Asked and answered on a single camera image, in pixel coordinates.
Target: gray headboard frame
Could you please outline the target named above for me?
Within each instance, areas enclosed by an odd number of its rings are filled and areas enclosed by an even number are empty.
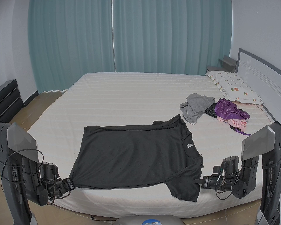
[[[248,52],[248,51],[246,51],[246,50],[244,50],[244,49],[242,49],[242,48],[240,48],[240,49],[239,49],[239,52],[238,52],[237,66],[236,66],[236,70],[235,70],[236,73],[238,72],[238,67],[239,67],[239,61],[240,61],[240,54],[241,54],[241,52],[244,53],[244,54],[246,54],[246,55],[248,55],[248,56],[250,56],[250,57],[252,57],[252,58],[254,58],[254,59],[256,59],[256,60],[258,60],[258,61],[260,61],[261,63],[263,63],[264,65],[268,66],[269,68],[271,68],[272,70],[274,70],[275,72],[277,72],[278,74],[280,74],[280,76],[281,76],[281,70],[278,69],[276,66],[272,65],[271,63],[265,61],[264,59],[262,59],[262,58],[260,58],[260,57],[258,57],[258,56],[256,56],[256,55],[254,55],[254,54],[252,54],[252,53],[250,53],[250,52]],[[270,111],[269,111],[264,105],[263,105],[263,107],[265,108],[265,110],[267,111],[267,113],[275,120],[274,116],[270,113]]]

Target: pillow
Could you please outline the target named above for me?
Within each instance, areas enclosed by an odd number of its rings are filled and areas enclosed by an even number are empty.
[[[211,71],[206,73],[229,101],[261,105],[259,95],[245,84],[237,73]]]

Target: wall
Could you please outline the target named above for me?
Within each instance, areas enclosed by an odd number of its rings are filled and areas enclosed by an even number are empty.
[[[232,0],[230,57],[242,48],[281,69],[281,0]]]
[[[0,85],[16,79],[23,101],[37,91],[30,62],[29,0],[0,0]]]

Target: floor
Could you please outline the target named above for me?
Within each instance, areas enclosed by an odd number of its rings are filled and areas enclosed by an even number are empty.
[[[31,103],[21,109],[21,111],[11,120],[16,122],[26,131],[41,116],[41,114],[63,93],[43,92]],[[0,224],[13,224],[13,219],[5,200],[5,195],[0,189]],[[29,202],[32,212],[35,214],[39,225],[109,225],[113,222],[93,221],[88,214],[76,213],[57,206],[39,206]],[[205,216],[182,219],[185,224],[196,225],[253,225],[260,200],[249,202],[240,206],[235,206],[226,210],[208,214]],[[95,220],[116,220],[117,218],[107,218],[96,216]]]

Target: teal curtain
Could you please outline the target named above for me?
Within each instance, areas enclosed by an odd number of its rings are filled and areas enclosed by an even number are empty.
[[[28,40],[39,92],[115,71],[111,0],[30,0]]]
[[[229,56],[231,0],[113,0],[116,72],[205,75]]]

